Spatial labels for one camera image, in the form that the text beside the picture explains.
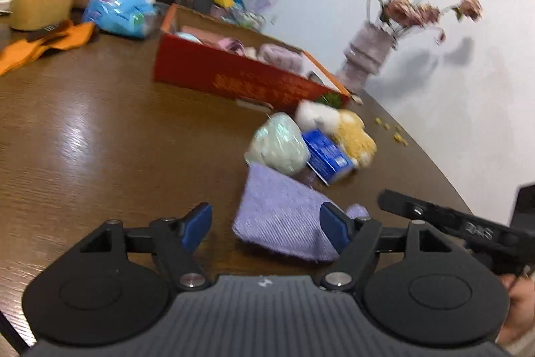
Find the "gray ribbed panel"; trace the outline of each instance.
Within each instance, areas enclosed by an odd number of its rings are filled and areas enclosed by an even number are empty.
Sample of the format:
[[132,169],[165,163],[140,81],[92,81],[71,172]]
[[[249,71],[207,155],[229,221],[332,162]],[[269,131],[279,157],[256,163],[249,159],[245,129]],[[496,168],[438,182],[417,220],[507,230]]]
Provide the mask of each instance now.
[[[260,286],[265,279],[271,285]],[[346,294],[310,277],[222,276],[202,292],[183,293],[168,314],[135,339],[73,350],[38,342],[25,357],[504,357],[487,343],[426,350],[373,327]]]

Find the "small blue carton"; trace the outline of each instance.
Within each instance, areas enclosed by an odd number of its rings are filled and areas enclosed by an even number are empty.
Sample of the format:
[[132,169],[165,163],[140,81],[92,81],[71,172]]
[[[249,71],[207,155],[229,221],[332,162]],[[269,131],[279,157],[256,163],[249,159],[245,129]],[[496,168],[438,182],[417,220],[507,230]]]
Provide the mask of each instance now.
[[351,159],[321,130],[303,133],[303,139],[310,151],[309,167],[326,184],[343,179],[354,170]]

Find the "black cable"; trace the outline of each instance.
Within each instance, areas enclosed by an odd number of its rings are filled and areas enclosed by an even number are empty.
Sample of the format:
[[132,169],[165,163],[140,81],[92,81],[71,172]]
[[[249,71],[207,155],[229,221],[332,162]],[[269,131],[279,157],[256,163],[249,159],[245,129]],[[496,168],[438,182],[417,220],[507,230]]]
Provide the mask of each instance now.
[[5,340],[17,351],[20,355],[29,349],[29,345],[22,339],[17,330],[7,320],[5,315],[0,311],[0,334],[5,337]]

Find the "white wall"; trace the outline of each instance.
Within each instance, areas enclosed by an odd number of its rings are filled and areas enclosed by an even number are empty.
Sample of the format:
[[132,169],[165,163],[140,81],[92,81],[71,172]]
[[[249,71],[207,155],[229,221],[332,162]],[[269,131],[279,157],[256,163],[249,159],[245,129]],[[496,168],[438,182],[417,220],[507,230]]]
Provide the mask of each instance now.
[[[517,186],[535,181],[535,9],[533,0],[480,1],[482,21],[446,17],[443,46],[431,32],[402,41],[366,90],[475,214],[507,222]],[[267,19],[268,34],[306,48],[334,72],[365,19],[365,1],[279,0]]]

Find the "yellow plush toy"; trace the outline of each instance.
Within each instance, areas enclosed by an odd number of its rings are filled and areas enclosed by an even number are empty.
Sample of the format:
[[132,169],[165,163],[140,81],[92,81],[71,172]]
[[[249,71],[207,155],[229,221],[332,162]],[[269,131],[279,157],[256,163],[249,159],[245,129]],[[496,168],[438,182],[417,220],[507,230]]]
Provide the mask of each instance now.
[[370,166],[377,151],[374,141],[364,131],[360,117],[347,109],[302,100],[295,113],[295,122],[301,132],[320,129],[331,136],[357,168]]

